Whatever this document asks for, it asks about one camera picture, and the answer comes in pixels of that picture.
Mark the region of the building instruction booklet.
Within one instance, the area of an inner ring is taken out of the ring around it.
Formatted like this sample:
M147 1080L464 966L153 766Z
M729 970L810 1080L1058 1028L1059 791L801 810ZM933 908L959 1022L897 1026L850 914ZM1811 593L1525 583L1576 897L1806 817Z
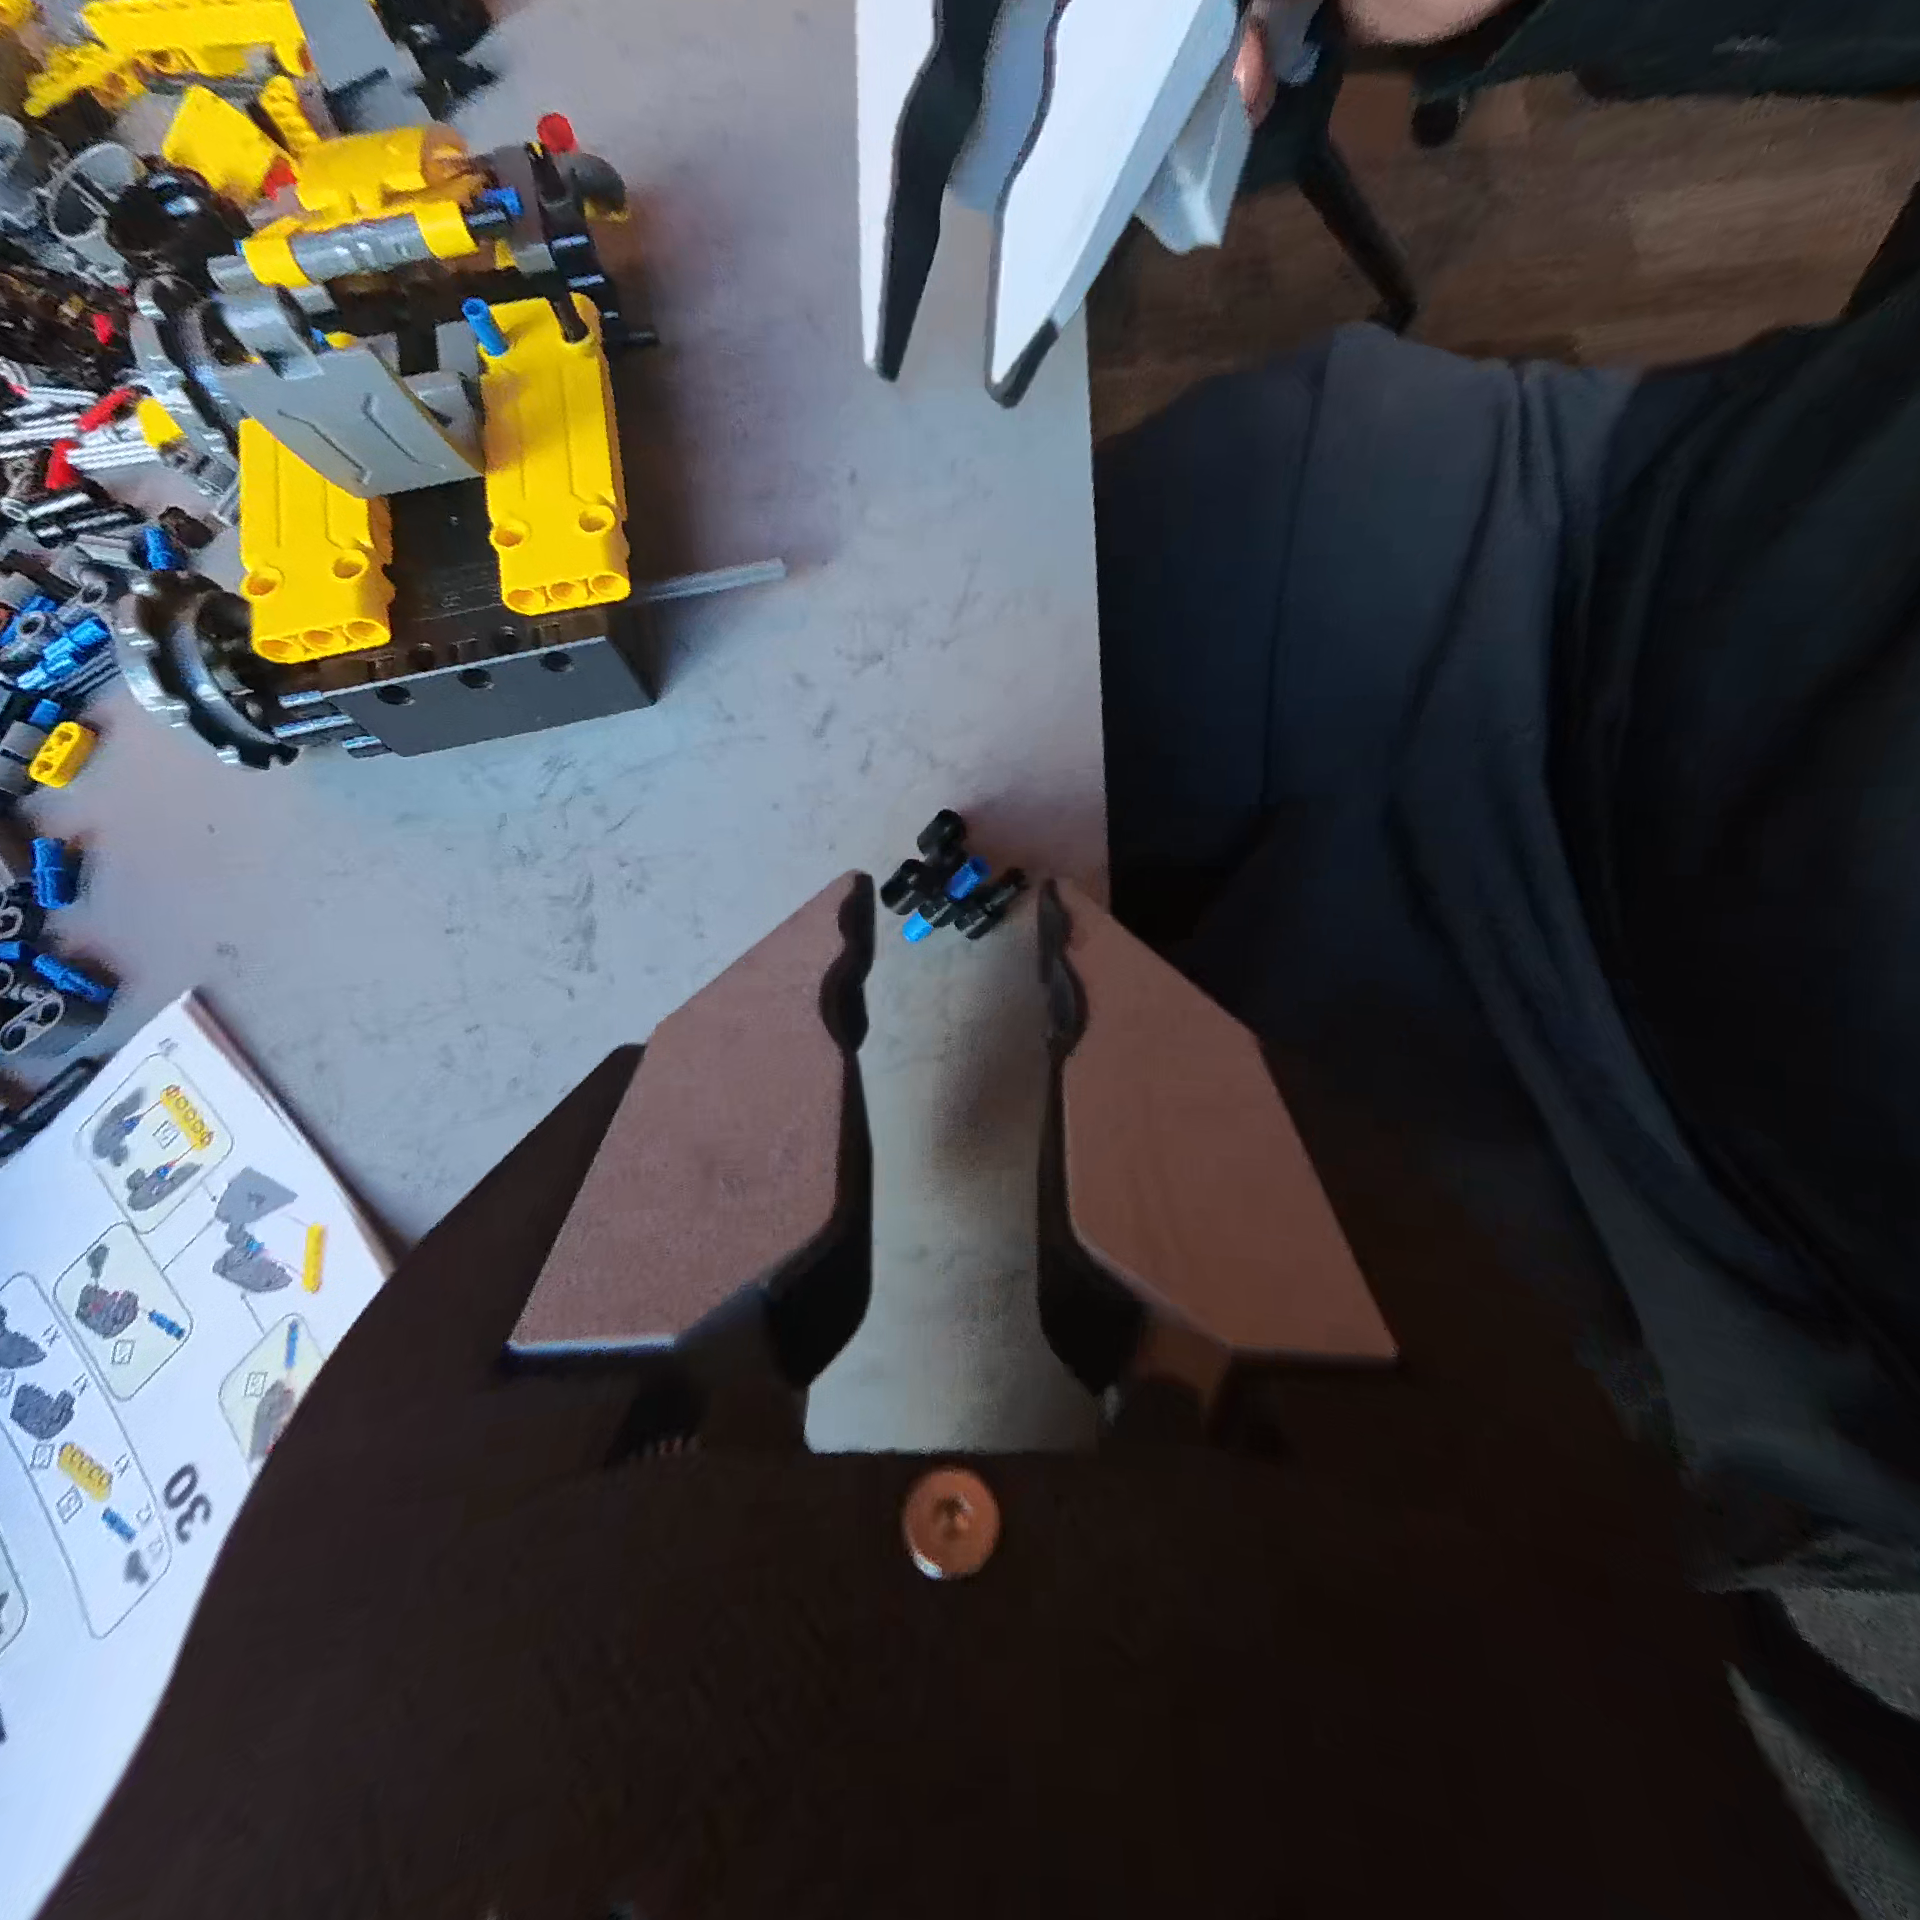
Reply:
M1 1912L33 1916L392 1255L194 991L19 1148L1 1198Z

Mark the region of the yellow toy brick vehicle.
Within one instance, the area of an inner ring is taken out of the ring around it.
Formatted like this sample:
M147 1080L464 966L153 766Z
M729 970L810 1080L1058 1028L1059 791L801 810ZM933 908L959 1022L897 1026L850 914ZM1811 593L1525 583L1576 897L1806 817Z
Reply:
M133 697L226 762L425 756L638 713L613 358L650 344L597 246L619 172L562 112L321 137L253 218L201 168L111 205L134 367L231 479L231 583L153 562L114 620Z

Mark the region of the person's right hand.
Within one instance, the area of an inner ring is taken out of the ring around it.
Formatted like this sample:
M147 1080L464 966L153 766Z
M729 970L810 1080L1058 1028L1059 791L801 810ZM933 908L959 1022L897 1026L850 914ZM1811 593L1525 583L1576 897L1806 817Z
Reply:
M1304 36L1320 14L1360 45L1426 45L1446 40L1507 9L1507 1L1248 1L1238 9L1231 77L1250 126L1263 120L1280 86L1299 64Z

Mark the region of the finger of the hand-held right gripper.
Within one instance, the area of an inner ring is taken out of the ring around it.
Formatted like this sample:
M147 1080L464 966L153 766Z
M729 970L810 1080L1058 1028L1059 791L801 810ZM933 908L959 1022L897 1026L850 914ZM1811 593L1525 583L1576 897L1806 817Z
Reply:
M1170 253L1221 244L1255 124L1242 5L1070 1L992 205L986 392L1019 404L1128 223Z
M969 7L855 5L858 324L885 381L901 376L967 137Z

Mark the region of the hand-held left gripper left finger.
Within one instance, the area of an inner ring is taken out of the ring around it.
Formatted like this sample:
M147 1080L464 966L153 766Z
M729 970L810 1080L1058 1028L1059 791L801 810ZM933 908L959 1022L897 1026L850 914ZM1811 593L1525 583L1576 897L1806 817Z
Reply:
M815 1381L872 1289L858 1048L874 888L846 872L665 1016L640 1048L506 1351L687 1353L754 1324Z

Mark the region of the pile of loose toy bricks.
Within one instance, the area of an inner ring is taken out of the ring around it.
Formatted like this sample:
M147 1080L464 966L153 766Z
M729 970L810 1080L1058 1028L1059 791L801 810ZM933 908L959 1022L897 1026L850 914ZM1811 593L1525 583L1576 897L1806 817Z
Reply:
M133 272L106 218L143 173L201 168L253 218L271 162L321 137L457 127L494 80L487 5L72 5L40 28L3 5L3 697L6 754L85 754L109 692L233 769L128 690L114 620L153 562L233 581L233 482L146 394Z

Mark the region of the person's legs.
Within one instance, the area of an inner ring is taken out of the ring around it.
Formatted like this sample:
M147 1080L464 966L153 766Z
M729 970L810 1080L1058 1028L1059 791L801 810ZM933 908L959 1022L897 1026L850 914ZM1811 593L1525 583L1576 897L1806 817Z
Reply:
M1095 449L1113 911L1573 1231L1840 1886L1914 1916L1914 199L1675 367L1345 324Z

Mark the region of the black brick connector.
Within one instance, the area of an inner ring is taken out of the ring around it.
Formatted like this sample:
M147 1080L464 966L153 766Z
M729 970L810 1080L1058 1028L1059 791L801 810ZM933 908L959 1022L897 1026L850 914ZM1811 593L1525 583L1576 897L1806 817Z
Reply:
M943 897L943 925L937 933L978 944L1002 922L1025 894L1021 868L995 868L969 845L969 822L942 806L915 836L915 850L880 886L880 905L897 916L920 897Z

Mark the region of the grey brick axle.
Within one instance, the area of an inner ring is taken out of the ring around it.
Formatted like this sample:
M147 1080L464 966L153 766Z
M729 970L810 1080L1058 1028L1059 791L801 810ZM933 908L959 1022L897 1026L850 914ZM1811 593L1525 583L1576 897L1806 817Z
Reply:
M686 572L672 578L638 583L630 590L634 606L659 608L689 601L704 601L725 591L750 591L759 588L778 584L786 581L784 560L757 560L731 567L709 567Z

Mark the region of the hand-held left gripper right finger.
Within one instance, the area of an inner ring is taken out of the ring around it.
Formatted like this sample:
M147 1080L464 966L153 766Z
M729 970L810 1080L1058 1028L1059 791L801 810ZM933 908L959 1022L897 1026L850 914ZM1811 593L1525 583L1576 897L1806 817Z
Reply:
M1401 1354L1255 1036L1067 880L1046 1000L1041 1334L1097 1398Z

